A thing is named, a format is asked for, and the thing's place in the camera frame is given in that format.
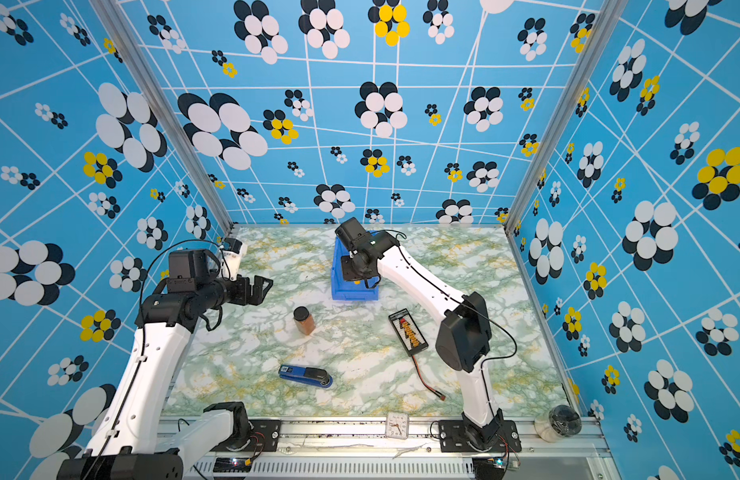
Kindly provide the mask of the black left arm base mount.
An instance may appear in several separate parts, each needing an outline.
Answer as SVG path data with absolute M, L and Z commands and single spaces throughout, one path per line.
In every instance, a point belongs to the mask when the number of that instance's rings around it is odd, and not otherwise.
M 249 422 L 249 437 L 231 440 L 219 446 L 219 452 L 269 453 L 278 449 L 282 421 L 274 419 L 252 419 Z

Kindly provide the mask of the small white square clock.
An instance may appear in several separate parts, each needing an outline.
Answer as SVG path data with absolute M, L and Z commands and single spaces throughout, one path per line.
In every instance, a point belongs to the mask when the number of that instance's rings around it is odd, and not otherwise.
M 385 437 L 406 440 L 409 437 L 410 418 L 402 412 L 389 412 L 386 418 Z

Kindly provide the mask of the aluminium frame post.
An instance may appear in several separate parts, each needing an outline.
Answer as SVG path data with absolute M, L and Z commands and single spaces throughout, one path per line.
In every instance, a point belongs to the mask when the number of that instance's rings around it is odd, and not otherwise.
M 116 47 L 121 51 L 130 74 L 145 95 L 157 120 L 164 127 L 166 137 L 174 147 L 175 154 L 215 216 L 223 234 L 230 234 L 233 231 L 233 222 L 229 212 L 215 188 L 210 185 L 201 160 L 174 114 L 172 104 L 159 85 L 155 76 L 155 68 L 149 64 L 142 49 L 138 46 L 133 29 L 126 25 L 124 13 L 115 1 L 91 1 L 90 4 L 105 30 L 111 35 Z
M 523 212 L 531 200 L 536 182 L 546 168 L 552 157 L 554 148 L 559 143 L 562 134 L 567 128 L 575 104 L 580 94 L 588 85 L 588 81 L 593 75 L 604 50 L 608 46 L 620 16 L 627 5 L 627 0 L 609 0 L 603 3 L 602 10 L 597 15 L 597 21 L 591 39 L 587 41 L 587 46 L 580 54 L 572 70 L 571 76 L 541 138 L 539 152 L 531 161 L 510 208 L 510 214 L 505 225 L 505 231 L 508 236 L 512 234 L 513 229 L 522 219 Z

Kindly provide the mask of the brown spice jar black lid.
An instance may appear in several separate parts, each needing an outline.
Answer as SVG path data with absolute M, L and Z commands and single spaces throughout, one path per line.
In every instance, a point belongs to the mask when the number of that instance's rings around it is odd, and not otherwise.
M 311 335 L 314 332 L 316 323 L 311 311 L 306 306 L 296 307 L 293 312 L 293 318 L 297 329 L 303 335 Z

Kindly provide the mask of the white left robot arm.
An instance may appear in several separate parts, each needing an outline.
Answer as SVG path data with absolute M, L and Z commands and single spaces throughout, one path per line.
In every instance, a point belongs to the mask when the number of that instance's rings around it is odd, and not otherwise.
M 244 242 L 226 238 L 213 253 L 180 242 L 168 251 L 170 274 L 139 300 L 133 351 L 107 415 L 81 457 L 64 461 L 60 479 L 181 479 L 213 448 L 257 440 L 241 402 L 221 402 L 169 441 L 158 427 L 170 388 L 197 325 L 224 305 L 258 306 L 273 282 L 239 273 Z

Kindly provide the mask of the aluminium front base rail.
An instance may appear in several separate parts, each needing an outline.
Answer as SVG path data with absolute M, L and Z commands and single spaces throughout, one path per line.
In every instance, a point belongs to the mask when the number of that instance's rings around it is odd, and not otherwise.
M 385 437 L 381 417 L 258 417 L 282 421 L 278 449 L 269 453 L 219 452 L 187 468 L 187 479 L 618 479 L 621 474 L 598 423 L 549 443 L 530 418 L 517 425 L 520 453 L 445 453 L 437 422 L 410 417 L 406 440 Z

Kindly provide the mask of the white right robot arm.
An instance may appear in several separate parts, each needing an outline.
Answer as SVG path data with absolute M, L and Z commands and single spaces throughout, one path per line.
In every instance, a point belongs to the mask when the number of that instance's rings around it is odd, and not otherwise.
M 499 440 L 504 417 L 495 401 L 486 366 L 492 326 L 486 301 L 439 279 L 415 260 L 396 238 L 379 232 L 366 242 L 346 245 L 344 278 L 393 282 L 439 322 L 435 348 L 456 372 L 463 395 L 463 424 L 469 442 L 486 451 Z

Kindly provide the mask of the aluminium frame post left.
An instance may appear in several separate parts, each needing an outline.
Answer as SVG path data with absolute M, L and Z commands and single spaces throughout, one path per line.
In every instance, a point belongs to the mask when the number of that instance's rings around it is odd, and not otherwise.
M 115 1 L 91 1 L 90 4 L 105 30 L 111 35 L 116 47 L 121 51 L 130 74 L 145 95 L 157 120 L 164 127 L 166 137 L 174 147 L 175 154 L 215 216 L 223 234 L 230 234 L 233 231 L 233 222 L 229 212 L 215 188 L 210 185 L 201 160 L 174 114 L 172 104 L 159 85 L 155 76 L 155 68 L 149 64 L 142 49 L 138 46 L 133 29 L 126 25 L 124 13 Z

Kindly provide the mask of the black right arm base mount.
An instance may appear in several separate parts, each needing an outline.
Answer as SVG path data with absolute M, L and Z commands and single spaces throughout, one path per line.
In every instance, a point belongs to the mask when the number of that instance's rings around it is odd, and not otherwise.
M 484 427 L 471 420 L 440 420 L 436 439 L 445 453 L 520 453 L 523 450 L 517 425 L 494 419 Z

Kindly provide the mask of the aluminium frame post right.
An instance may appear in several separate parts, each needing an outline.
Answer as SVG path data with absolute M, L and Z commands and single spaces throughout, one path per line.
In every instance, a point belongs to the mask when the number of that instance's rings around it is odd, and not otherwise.
M 587 46 L 580 54 L 572 70 L 571 76 L 541 138 L 539 152 L 531 161 L 510 208 L 510 214 L 505 225 L 505 231 L 508 236 L 512 234 L 513 229 L 522 219 L 523 212 L 531 200 L 536 182 L 546 168 L 552 157 L 554 148 L 559 143 L 562 134 L 567 128 L 575 104 L 580 94 L 588 85 L 588 81 L 593 75 L 604 50 L 608 46 L 620 16 L 627 5 L 627 0 L 609 0 L 603 3 L 602 10 L 597 15 L 597 21 L 591 39 L 587 41 Z

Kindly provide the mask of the blue black stapler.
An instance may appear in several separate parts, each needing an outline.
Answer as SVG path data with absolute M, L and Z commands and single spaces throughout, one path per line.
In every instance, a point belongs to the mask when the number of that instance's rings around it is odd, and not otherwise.
M 278 375 L 283 380 L 325 389 L 333 384 L 333 377 L 325 369 L 317 367 L 283 364 L 279 368 Z

